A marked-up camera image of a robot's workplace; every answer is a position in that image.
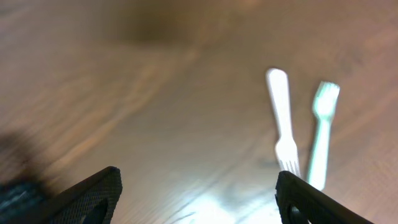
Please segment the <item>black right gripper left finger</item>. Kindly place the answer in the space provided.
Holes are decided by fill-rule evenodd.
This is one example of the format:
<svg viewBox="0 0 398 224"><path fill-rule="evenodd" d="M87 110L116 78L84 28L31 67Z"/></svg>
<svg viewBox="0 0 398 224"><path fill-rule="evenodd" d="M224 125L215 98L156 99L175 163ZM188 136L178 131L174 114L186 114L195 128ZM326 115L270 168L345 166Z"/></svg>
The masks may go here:
<svg viewBox="0 0 398 224"><path fill-rule="evenodd" d="M19 223L110 223L123 190L109 166L18 217Z"/></svg>

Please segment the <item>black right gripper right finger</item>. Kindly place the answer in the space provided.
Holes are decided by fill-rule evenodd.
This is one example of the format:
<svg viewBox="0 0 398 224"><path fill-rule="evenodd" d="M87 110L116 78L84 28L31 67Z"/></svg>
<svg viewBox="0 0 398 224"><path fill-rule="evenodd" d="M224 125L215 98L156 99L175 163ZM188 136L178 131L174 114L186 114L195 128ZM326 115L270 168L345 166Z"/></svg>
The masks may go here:
<svg viewBox="0 0 398 224"><path fill-rule="evenodd" d="M283 224L372 224L289 171L279 172L275 189Z"/></svg>

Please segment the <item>white slim plastic fork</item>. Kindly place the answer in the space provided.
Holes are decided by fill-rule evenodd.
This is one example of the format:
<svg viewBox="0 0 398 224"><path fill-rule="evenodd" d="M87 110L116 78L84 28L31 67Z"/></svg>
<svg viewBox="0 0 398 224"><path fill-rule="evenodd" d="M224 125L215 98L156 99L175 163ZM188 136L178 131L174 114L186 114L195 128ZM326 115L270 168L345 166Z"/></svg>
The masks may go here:
<svg viewBox="0 0 398 224"><path fill-rule="evenodd" d="M313 139L312 154L308 165L308 183L322 191L326 184L331 124L336 111L340 86L321 82L313 101L313 114L317 127Z"/></svg>

